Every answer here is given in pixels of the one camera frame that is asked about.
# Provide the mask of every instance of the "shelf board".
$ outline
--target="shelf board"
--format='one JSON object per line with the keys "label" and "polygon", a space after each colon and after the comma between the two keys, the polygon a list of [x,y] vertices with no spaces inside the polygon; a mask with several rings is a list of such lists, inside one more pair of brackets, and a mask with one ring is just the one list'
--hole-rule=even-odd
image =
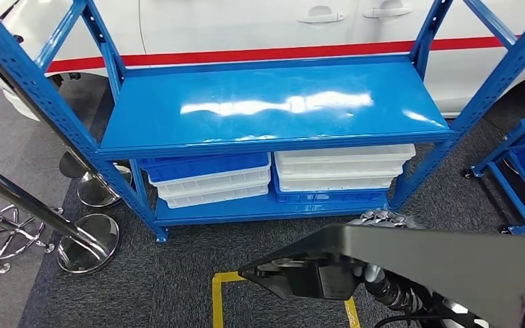
{"label": "shelf board", "polygon": [[365,210],[383,208],[387,205],[386,200],[360,203],[279,204],[276,201],[272,183],[268,189],[267,195],[182,208],[168,208],[166,202],[158,198],[156,225],[185,226],[189,224],[359,215]]}
{"label": "shelf board", "polygon": [[99,153],[192,156],[447,140],[406,55],[130,70]]}

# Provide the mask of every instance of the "car door handle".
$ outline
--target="car door handle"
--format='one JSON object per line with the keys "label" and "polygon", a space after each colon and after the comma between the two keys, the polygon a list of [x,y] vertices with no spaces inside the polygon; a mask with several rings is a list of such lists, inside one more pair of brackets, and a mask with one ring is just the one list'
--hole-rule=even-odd
{"label": "car door handle", "polygon": [[380,18],[380,17],[393,17],[409,14],[413,11],[411,7],[401,7],[401,8],[369,8],[363,12],[363,16],[367,18]]}
{"label": "car door handle", "polygon": [[333,23],[333,22],[340,22],[343,19],[345,19],[345,15],[341,14],[340,12],[333,12],[332,14],[326,14],[326,15],[317,15],[317,16],[306,16],[297,19],[297,21],[301,23]]}

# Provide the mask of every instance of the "red stripe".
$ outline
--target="red stripe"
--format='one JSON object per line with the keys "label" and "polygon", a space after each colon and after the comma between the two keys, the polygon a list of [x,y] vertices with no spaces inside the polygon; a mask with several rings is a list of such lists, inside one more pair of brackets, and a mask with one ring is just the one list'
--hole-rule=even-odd
{"label": "red stripe", "polygon": [[[336,46],[124,55],[122,59],[127,66],[243,62],[249,60],[401,53],[409,51],[412,45],[413,41],[375,42]],[[495,37],[439,39],[433,41],[431,50],[479,49],[501,46],[501,43]],[[47,72],[79,71],[102,67],[104,67],[103,58],[89,57],[54,61]]]}

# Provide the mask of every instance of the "white plastic tray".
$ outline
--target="white plastic tray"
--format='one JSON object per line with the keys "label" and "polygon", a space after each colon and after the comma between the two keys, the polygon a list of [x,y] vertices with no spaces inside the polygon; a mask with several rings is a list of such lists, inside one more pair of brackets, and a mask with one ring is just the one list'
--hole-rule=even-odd
{"label": "white plastic tray", "polygon": [[206,193],[203,195],[191,195],[175,198],[164,198],[169,208],[179,208],[207,204],[213,202],[224,202],[225,200],[237,200],[240,198],[254,197],[268,193],[268,182],[261,186],[233,189],[226,191],[217,191],[215,193]]}
{"label": "white plastic tray", "polygon": [[402,172],[403,164],[415,156],[413,144],[292,150],[275,152],[279,175],[377,176],[389,171]]}
{"label": "white plastic tray", "polygon": [[283,178],[279,174],[281,191],[323,191],[348,189],[389,188],[393,179],[401,172],[387,172],[377,176],[354,176],[333,178],[316,175],[306,178]]}
{"label": "white plastic tray", "polygon": [[268,184],[270,181],[271,163],[269,153],[267,166],[162,182],[152,182],[150,180],[150,184],[158,188],[160,198],[189,197],[230,189],[259,186],[265,182]]}

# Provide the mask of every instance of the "yellow floor tape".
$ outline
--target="yellow floor tape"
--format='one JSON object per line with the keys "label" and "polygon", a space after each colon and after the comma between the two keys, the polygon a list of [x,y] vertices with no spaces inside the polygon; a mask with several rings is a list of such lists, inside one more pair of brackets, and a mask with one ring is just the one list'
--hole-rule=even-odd
{"label": "yellow floor tape", "polygon": [[[240,277],[237,271],[214,274],[212,278],[212,322],[214,328],[224,327],[224,321],[222,320],[222,283],[241,282],[242,280],[244,280],[244,278]],[[350,328],[360,328],[356,306],[354,305],[352,297],[345,301],[345,311],[349,318]]]}

